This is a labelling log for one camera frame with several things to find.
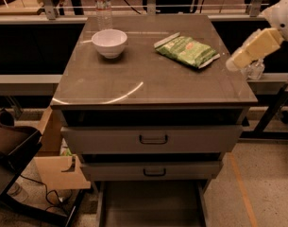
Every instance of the gray countertop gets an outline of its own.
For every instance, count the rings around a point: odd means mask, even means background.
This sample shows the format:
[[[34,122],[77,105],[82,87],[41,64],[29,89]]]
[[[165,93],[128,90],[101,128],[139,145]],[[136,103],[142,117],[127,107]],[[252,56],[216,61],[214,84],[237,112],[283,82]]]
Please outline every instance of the gray countertop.
[[[88,19],[52,99],[53,109],[257,102],[241,73],[227,70],[229,52],[207,16],[114,16],[113,28],[125,31],[127,47],[119,58],[107,60],[91,43],[97,22],[94,17]],[[158,54],[153,44],[176,32],[210,45],[220,59],[196,70]]]

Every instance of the cabinet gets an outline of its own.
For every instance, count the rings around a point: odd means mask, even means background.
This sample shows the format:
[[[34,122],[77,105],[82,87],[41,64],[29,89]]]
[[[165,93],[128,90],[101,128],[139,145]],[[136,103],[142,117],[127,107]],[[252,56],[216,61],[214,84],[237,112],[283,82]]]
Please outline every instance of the cabinet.
[[[257,99],[241,73],[226,69],[229,53],[207,16],[114,16],[113,24],[128,35],[124,53],[97,54],[89,18],[51,104],[98,191],[96,226],[165,226],[168,216],[177,226],[205,226],[203,192]],[[197,71],[159,55],[153,44],[177,31],[220,59]]]

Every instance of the drawer handle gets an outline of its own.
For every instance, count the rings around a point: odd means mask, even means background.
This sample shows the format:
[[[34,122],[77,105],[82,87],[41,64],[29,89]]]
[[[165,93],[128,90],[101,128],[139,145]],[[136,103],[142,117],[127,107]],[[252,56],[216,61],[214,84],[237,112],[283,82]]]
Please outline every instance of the drawer handle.
[[[163,177],[166,174],[166,169],[164,168],[162,171],[160,172],[156,172],[156,171],[149,171],[144,169],[144,175],[145,177]]]
[[[143,145],[164,145],[166,143],[168,143],[169,140],[169,136],[168,135],[164,135],[163,137],[143,137],[142,135],[140,135],[140,142]]]

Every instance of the yellow object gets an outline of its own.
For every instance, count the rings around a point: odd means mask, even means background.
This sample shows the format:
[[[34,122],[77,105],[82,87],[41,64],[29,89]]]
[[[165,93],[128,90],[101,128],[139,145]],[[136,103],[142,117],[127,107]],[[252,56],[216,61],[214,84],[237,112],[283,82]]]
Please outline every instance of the yellow object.
[[[241,70],[280,49],[282,42],[283,37],[276,28],[258,29],[227,60],[227,68],[230,71]]]

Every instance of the white bowl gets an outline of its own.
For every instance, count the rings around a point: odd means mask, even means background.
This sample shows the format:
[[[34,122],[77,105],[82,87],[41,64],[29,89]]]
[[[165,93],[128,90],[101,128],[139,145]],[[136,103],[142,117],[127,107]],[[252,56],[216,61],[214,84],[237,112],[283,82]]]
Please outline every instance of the white bowl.
[[[95,49],[108,59],[117,58],[125,49],[127,34],[117,29],[98,31],[92,37]]]

